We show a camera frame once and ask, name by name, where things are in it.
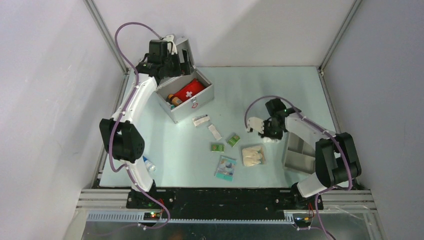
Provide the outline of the red first aid pouch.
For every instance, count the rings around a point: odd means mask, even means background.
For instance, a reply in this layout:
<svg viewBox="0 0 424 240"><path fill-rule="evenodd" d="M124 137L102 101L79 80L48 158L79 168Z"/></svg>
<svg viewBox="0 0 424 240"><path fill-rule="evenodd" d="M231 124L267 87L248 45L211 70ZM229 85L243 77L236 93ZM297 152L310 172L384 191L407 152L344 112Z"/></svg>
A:
<svg viewBox="0 0 424 240"><path fill-rule="evenodd" d="M179 98L182 102L185 102L202 92L205 88L206 87L197 78L194 78L191 82L177 91L174 96Z"/></svg>

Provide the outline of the brown syrup bottle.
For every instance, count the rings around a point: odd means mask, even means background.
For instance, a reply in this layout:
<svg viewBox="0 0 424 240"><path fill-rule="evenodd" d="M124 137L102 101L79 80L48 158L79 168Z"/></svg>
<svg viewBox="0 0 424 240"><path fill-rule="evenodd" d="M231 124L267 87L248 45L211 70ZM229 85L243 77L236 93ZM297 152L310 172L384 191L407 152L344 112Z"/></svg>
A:
<svg viewBox="0 0 424 240"><path fill-rule="evenodd" d="M178 107L179 105L183 103L183 101L179 97L175 96L174 94L169 94L167 96L167 101L174 107Z"/></svg>

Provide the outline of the grey divided tray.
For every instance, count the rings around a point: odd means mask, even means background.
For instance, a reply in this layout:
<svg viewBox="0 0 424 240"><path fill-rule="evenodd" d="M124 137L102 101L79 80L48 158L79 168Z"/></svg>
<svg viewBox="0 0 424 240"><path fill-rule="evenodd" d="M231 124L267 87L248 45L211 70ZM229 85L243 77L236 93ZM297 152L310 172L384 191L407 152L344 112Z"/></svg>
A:
<svg viewBox="0 0 424 240"><path fill-rule="evenodd" d="M315 172L315 150L297 135L287 133L282 167L303 175L313 174Z"/></svg>

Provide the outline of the teal mask packet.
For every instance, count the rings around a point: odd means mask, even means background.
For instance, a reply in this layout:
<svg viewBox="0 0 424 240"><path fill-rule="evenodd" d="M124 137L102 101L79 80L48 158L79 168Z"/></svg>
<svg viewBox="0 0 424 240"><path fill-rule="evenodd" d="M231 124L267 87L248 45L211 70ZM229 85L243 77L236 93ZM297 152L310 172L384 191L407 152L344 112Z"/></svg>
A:
<svg viewBox="0 0 424 240"><path fill-rule="evenodd" d="M235 159L221 155L214 176L218 179L232 182L236 165L237 161Z"/></svg>

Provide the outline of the blue cap clear bottle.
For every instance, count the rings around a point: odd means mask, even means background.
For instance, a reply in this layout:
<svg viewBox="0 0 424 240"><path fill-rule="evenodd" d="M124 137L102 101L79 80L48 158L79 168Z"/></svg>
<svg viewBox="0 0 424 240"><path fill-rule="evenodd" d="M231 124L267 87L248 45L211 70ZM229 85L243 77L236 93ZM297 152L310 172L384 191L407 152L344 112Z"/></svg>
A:
<svg viewBox="0 0 424 240"><path fill-rule="evenodd" d="M156 166L145 156L143 156L142 158L143 158L147 171L154 172L156 170Z"/></svg>

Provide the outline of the white blue gauze packet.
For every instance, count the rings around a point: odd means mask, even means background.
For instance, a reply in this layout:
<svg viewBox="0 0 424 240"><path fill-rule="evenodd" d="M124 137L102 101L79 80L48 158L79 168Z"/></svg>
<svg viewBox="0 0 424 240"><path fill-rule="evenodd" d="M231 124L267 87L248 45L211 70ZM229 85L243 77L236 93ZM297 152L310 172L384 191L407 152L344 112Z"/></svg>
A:
<svg viewBox="0 0 424 240"><path fill-rule="evenodd" d="M269 144L278 144L281 142L280 139L275 139L270 137L264 137L262 140L264 143L269 143Z"/></svg>

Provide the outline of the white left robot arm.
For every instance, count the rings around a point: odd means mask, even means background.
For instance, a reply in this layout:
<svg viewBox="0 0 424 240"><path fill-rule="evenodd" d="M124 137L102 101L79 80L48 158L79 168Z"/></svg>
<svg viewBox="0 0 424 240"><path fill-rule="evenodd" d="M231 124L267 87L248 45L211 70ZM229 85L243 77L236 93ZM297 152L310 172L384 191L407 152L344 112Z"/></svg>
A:
<svg viewBox="0 0 424 240"><path fill-rule="evenodd" d="M126 171L132 189L141 192L138 201L145 208L156 206L158 194L151 190L154 180L142 159L146 144L135 122L162 80L189 73L182 65L173 34L151 40L143 61L130 64L134 80L129 92L112 116L99 123L111 170Z"/></svg>

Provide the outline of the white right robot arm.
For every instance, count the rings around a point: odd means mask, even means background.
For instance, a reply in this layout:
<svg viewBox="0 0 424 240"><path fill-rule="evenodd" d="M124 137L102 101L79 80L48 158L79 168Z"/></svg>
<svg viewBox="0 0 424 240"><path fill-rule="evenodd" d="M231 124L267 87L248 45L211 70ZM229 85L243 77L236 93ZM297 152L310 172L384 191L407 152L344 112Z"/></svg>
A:
<svg viewBox="0 0 424 240"><path fill-rule="evenodd" d="M261 137L280 140L285 133L292 133L310 145L315 152L314 173L294 184L291 204L304 209L311 202L311 196L322 194L333 188L345 190L353 187L354 178L362 173L353 137L347 133L335 133L318 125L301 111L278 96L272 96L265 106L269 118L264 120L259 131Z"/></svg>

